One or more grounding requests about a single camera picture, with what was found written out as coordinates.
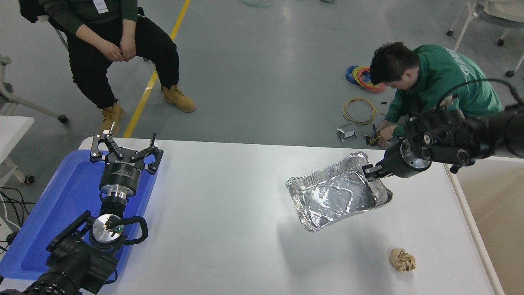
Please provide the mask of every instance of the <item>blue tray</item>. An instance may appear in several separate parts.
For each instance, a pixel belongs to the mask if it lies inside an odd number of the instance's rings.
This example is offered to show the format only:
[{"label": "blue tray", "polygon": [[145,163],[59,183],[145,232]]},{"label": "blue tray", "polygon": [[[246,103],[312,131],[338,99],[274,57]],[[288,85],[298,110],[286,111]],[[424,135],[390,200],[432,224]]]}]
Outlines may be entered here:
[{"label": "blue tray", "polygon": [[[46,251],[49,242],[84,211],[89,210],[91,216],[98,216],[101,204],[98,186],[104,162],[89,162],[89,153],[89,150],[77,150],[64,158],[0,261],[0,275],[13,279],[38,279],[49,269],[46,266],[50,254]],[[156,174],[150,175],[145,171],[141,174],[137,193],[129,199],[124,218],[143,216],[155,179]],[[138,224],[126,226],[124,233],[129,239],[136,238],[139,229]],[[87,235],[84,241],[89,242]],[[124,246],[115,255],[120,260],[116,268],[119,275],[130,251],[130,246]]]}]

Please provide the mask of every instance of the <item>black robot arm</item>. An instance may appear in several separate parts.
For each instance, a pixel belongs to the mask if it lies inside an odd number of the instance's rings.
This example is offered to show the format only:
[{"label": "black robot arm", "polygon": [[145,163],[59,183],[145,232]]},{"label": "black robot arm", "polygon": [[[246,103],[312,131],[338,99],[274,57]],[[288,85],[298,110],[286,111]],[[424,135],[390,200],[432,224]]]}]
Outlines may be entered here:
[{"label": "black robot arm", "polygon": [[[109,153],[103,157],[98,145],[105,143]],[[136,194],[142,170],[155,174],[162,159],[163,151],[155,147],[155,135],[149,147],[135,151],[119,147],[109,132],[96,134],[91,147],[90,161],[105,161],[99,190],[102,200],[97,217],[85,211],[66,227],[46,250],[50,256],[46,262],[48,271],[24,292],[9,289],[0,291],[6,295],[80,295],[80,289],[97,294],[102,286],[116,281],[115,255],[127,245],[144,241],[148,236],[144,218],[134,216],[123,218],[128,198]],[[154,160],[145,168],[144,159],[152,155]],[[127,239],[124,226],[139,223],[142,235],[137,239]],[[84,236],[89,235],[88,244]],[[115,279],[108,278],[115,273]]]},{"label": "black robot arm", "polygon": [[524,107],[517,101],[503,112],[466,118],[460,110],[447,110],[451,102],[444,100],[443,106],[410,118],[406,136],[375,166],[363,166],[364,175],[369,181],[390,175],[407,178],[427,170],[431,162],[452,164],[456,173],[492,155],[524,157]]}]

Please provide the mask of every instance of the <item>white table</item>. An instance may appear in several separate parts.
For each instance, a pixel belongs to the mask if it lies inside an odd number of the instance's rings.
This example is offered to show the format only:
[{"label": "white table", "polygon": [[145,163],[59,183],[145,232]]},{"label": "white table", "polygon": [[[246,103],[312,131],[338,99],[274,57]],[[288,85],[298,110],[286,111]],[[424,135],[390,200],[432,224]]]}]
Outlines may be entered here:
[{"label": "white table", "polygon": [[11,170],[0,178],[0,186],[7,182],[8,178],[17,170],[9,159],[8,154],[13,150],[18,141],[24,136],[29,127],[35,122],[32,117],[15,117],[0,115],[0,163],[8,161]]},{"label": "white table", "polygon": [[[116,139],[141,150],[148,140]],[[352,149],[158,140],[165,151],[119,281],[99,294],[493,294],[444,165],[383,183],[393,200],[317,233],[306,231],[285,181]],[[86,139],[82,149],[90,149]],[[366,150],[370,162],[383,151]],[[417,268],[398,273],[393,248]],[[5,279],[2,289],[31,282]]]}]

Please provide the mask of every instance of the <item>man in green sweatshirt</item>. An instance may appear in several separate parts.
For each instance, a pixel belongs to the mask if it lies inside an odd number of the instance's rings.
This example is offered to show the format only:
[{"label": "man in green sweatshirt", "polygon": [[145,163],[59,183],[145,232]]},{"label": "man in green sweatshirt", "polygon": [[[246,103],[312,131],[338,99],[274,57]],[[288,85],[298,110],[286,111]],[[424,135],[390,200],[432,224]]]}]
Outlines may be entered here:
[{"label": "man in green sweatshirt", "polygon": [[[453,87],[486,78],[473,61],[438,45],[422,45],[412,51],[401,42],[385,44],[375,51],[369,68],[374,85],[383,82],[397,89],[384,122],[377,128],[382,147],[391,138],[404,135],[403,127],[396,124],[401,116],[430,110]],[[458,99],[452,107],[467,117],[503,110],[487,81],[464,85],[453,94],[458,94]]]},{"label": "man in green sweatshirt", "polygon": [[51,20],[64,30],[68,41],[73,81],[102,110],[100,130],[113,123],[113,136],[124,115],[107,81],[114,61],[135,56],[156,66],[165,101],[183,112],[195,110],[193,101],[178,89],[177,45],[160,27],[138,17],[137,0],[39,0]]}]

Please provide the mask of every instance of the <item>black hair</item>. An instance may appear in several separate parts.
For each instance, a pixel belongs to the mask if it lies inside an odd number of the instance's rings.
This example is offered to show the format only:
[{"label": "black hair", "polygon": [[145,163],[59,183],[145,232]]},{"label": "black hair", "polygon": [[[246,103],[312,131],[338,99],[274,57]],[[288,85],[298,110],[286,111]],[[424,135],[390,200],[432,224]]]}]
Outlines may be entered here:
[{"label": "black hair", "polygon": [[402,42],[387,43],[375,50],[369,66],[373,85],[402,79],[404,71],[417,67],[419,56]]}]

